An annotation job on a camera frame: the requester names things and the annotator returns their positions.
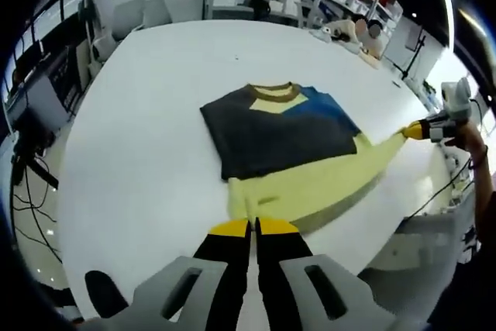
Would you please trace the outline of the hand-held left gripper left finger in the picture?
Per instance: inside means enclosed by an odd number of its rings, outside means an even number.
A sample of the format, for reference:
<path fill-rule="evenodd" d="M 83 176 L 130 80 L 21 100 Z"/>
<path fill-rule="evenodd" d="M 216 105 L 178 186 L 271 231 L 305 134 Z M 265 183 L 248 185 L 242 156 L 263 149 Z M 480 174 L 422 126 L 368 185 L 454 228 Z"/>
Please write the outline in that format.
<path fill-rule="evenodd" d="M 251 225 L 212 228 L 193 257 L 176 258 L 134 291 L 107 330 L 234 330 L 247 289 Z"/>

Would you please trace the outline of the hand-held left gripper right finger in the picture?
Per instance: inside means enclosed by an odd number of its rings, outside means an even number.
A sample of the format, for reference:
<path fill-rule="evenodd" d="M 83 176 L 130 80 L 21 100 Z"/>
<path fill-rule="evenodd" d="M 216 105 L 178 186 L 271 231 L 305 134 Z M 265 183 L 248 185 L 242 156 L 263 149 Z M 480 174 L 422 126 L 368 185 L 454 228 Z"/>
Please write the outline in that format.
<path fill-rule="evenodd" d="M 258 218 L 258 285 L 272 330 L 411 330 L 412 322 L 380 307 L 367 283 L 315 255 L 298 229 Z"/>

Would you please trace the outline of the person's right hand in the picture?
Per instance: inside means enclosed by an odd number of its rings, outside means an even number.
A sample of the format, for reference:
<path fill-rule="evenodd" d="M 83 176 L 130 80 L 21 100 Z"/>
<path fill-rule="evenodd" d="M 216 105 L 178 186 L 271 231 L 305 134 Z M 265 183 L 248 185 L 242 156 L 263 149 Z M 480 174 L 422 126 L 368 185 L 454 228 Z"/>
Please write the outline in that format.
<path fill-rule="evenodd" d="M 483 154 L 486 148 L 479 130 L 471 121 L 458 127 L 455 137 L 446 141 L 445 145 L 465 150 L 471 156 Z"/>

